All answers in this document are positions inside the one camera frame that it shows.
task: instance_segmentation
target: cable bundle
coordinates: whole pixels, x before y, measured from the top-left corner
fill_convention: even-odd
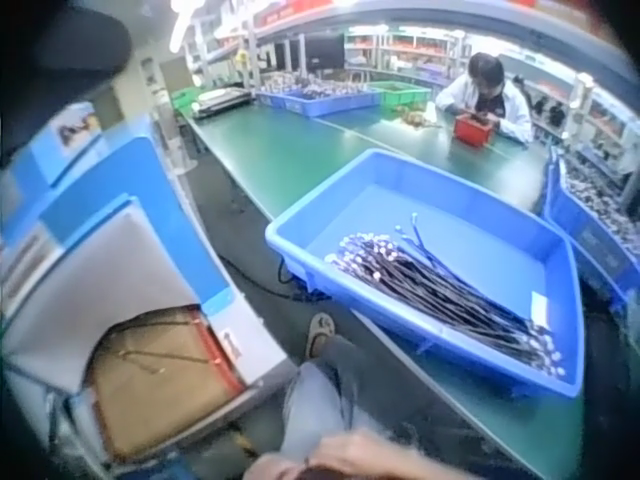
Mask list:
[[[421,254],[418,260],[388,235],[358,233],[340,242],[325,260],[386,295],[400,300],[450,328],[554,377],[565,370],[550,332],[494,302],[458,277],[424,246],[396,230]]]

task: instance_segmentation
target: workbench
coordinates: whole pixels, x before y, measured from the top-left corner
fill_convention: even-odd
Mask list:
[[[475,150],[452,140],[452,119],[415,129],[392,111],[369,108],[317,119],[249,106],[204,122],[187,121],[259,210],[273,219],[369,148],[415,157],[493,191],[523,209],[543,183],[545,151],[495,136]],[[482,434],[540,477],[573,476],[582,450],[582,395],[507,398],[482,379],[365,325],[404,365]]]

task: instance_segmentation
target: power cord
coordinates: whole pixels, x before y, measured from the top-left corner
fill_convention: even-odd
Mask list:
[[[299,292],[299,293],[293,293],[293,294],[276,292],[275,290],[272,290],[269,287],[262,285],[257,280],[254,280],[253,278],[251,278],[244,270],[238,267],[235,263],[233,263],[227,257],[224,257],[222,255],[218,255],[218,256],[220,257],[220,260],[222,260],[225,264],[227,264],[229,267],[235,270],[238,273],[238,275],[244,278],[251,285],[262,290],[265,293],[268,293],[269,295],[273,295],[274,297],[278,297],[283,300],[289,300],[296,303],[318,303],[318,302],[329,300],[331,298],[322,292],[314,292],[314,293]],[[280,281],[280,283],[284,283],[284,284],[291,283],[294,280],[294,277],[287,279],[286,282],[281,281],[283,264],[284,264],[284,261],[281,261],[281,264],[280,264],[281,266],[278,268],[278,280]]]
[[[293,275],[290,275],[289,278],[283,279],[282,278],[283,271],[284,271],[284,258],[281,258],[280,265],[278,265],[278,281],[283,285],[287,285],[295,280],[296,277],[294,277]]]

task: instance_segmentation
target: leg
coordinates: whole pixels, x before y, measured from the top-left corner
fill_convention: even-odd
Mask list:
[[[305,362],[289,386],[284,406],[285,432],[280,451],[302,462],[322,437],[346,430],[331,372]]]
[[[389,437],[388,430],[379,421],[379,409],[376,408],[384,386],[372,378],[370,371],[376,369],[371,359],[345,338],[332,336],[327,339],[316,361],[324,371],[335,372],[346,429],[364,428]]]

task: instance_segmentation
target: slipper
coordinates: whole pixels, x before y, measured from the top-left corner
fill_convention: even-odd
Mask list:
[[[307,346],[304,349],[304,357],[311,358],[311,349],[316,339],[320,335],[331,337],[336,334],[336,325],[328,313],[316,313],[309,322],[309,334],[307,335]]]

